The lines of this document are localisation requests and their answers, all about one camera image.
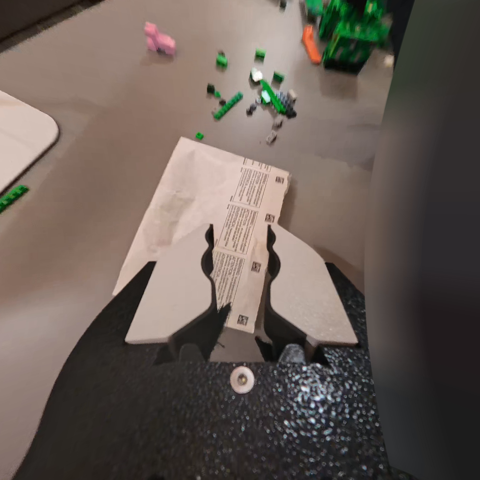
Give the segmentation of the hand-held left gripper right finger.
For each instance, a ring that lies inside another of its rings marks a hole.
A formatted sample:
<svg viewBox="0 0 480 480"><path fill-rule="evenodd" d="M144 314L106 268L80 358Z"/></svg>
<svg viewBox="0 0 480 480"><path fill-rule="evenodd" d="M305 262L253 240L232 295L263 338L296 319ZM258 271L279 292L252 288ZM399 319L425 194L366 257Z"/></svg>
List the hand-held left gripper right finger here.
<svg viewBox="0 0 480 480"><path fill-rule="evenodd" d="M355 347L359 340L326 262L312 247L278 224L267 229L268 251L263 330L257 337L265 362L278 362L287 346L308 361L326 362L322 348Z"/></svg>

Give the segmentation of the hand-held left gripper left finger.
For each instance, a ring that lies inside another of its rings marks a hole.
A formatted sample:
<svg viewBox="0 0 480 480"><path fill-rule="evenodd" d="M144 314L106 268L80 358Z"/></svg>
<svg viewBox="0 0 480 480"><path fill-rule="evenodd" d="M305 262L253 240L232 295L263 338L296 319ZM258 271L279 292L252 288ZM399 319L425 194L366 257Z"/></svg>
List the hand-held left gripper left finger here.
<svg viewBox="0 0 480 480"><path fill-rule="evenodd" d="M202 224L159 254L126 344L157 344L160 359L211 357L230 312L217 306L213 248L214 226Z"/></svg>

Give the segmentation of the white printed paper bag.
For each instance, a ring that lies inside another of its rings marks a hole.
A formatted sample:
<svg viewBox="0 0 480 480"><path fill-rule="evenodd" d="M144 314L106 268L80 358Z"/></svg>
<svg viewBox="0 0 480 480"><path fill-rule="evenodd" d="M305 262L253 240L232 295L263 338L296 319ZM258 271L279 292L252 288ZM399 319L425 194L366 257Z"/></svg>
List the white printed paper bag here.
<svg viewBox="0 0 480 480"><path fill-rule="evenodd" d="M226 326L253 334L265 281L268 225L278 222L291 174L181 137L143 215L112 295L168 246L212 224L217 305Z"/></svg>

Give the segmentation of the green studded plate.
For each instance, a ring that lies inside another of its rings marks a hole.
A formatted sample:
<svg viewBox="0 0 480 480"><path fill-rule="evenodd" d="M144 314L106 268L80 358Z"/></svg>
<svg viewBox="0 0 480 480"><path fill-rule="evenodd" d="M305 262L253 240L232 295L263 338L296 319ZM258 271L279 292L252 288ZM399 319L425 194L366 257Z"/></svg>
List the green studded plate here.
<svg viewBox="0 0 480 480"><path fill-rule="evenodd" d="M18 201L21 197L27 194L30 191L29 187L26 185L18 185L8 191L6 194L0 198L0 213L2 214L6 211L11 205Z"/></svg>

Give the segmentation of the long thin green plate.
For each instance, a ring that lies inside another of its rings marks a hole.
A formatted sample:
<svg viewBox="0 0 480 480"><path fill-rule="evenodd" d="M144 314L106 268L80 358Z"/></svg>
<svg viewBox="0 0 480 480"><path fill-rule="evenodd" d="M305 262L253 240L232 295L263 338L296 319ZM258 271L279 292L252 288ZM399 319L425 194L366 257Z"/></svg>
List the long thin green plate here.
<svg viewBox="0 0 480 480"><path fill-rule="evenodd" d="M234 106L236 106L243 99L243 93L237 92L228 101L225 102L217 111L213 112L213 118L216 121L222 119Z"/></svg>

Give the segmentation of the dark brown plate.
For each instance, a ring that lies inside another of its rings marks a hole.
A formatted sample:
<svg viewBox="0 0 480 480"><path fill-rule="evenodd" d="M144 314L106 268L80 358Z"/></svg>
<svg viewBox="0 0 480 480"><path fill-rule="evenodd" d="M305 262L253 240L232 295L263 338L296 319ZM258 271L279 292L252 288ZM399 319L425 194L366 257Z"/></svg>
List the dark brown plate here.
<svg viewBox="0 0 480 480"><path fill-rule="evenodd" d="M281 104L283 105L285 112L284 115L288 119L295 118L297 116L297 112L295 110L295 101L296 97L291 96L289 93L279 91L277 93L277 97L279 98Z"/></svg>

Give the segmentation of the green holed plate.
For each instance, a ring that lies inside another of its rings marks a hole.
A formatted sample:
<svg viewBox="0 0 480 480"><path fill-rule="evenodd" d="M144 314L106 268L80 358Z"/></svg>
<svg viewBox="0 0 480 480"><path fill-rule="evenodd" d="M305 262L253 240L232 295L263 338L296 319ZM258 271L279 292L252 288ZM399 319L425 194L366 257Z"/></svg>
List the green holed plate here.
<svg viewBox="0 0 480 480"><path fill-rule="evenodd" d="M270 102L273 105L274 109L277 111L277 113L281 115L286 115L287 109L285 105L282 103L279 96L275 93L270 84L267 81L261 79L260 85L262 88L262 93L266 92L269 95Z"/></svg>

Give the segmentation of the scattered small dark tiles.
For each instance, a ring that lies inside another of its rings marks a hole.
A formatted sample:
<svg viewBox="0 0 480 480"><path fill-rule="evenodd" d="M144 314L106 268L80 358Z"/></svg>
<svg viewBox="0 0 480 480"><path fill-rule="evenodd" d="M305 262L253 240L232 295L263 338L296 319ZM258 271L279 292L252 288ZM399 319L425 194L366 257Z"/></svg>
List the scattered small dark tiles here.
<svg viewBox="0 0 480 480"><path fill-rule="evenodd" d="M213 96L218 100L219 108L217 110L219 110L221 108L221 106L224 105L225 102L229 100L229 99L228 100L224 99L221 96L220 92L216 89L216 87L211 83L207 84L206 92L207 92L208 95Z"/></svg>

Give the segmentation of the orange brick separator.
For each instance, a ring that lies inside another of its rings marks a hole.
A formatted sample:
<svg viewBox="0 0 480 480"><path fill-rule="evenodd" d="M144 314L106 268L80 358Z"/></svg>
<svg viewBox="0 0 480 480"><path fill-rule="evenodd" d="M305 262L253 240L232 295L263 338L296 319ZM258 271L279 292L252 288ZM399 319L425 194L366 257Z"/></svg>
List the orange brick separator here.
<svg viewBox="0 0 480 480"><path fill-rule="evenodd" d="M322 56L315 42L314 26L307 24L303 28L302 43L310 62L314 65L320 65Z"/></svg>

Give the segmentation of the pink toy pig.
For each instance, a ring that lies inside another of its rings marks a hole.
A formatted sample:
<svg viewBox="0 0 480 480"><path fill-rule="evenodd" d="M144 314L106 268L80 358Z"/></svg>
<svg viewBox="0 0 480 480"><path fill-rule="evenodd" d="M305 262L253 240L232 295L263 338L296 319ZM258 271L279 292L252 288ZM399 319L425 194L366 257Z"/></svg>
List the pink toy pig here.
<svg viewBox="0 0 480 480"><path fill-rule="evenodd" d="M176 41L171 36L161 33L156 24L146 22L143 32L146 39L147 50L164 53L169 56L176 54Z"/></svg>

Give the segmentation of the green block model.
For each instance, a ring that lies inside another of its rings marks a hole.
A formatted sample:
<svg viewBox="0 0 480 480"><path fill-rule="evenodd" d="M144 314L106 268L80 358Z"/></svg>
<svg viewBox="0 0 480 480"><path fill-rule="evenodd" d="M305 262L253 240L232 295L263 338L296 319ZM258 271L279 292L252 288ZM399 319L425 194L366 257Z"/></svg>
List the green block model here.
<svg viewBox="0 0 480 480"><path fill-rule="evenodd" d="M323 10L319 39L325 70L358 75L375 49L388 45L391 21L386 1L329 1Z"/></svg>

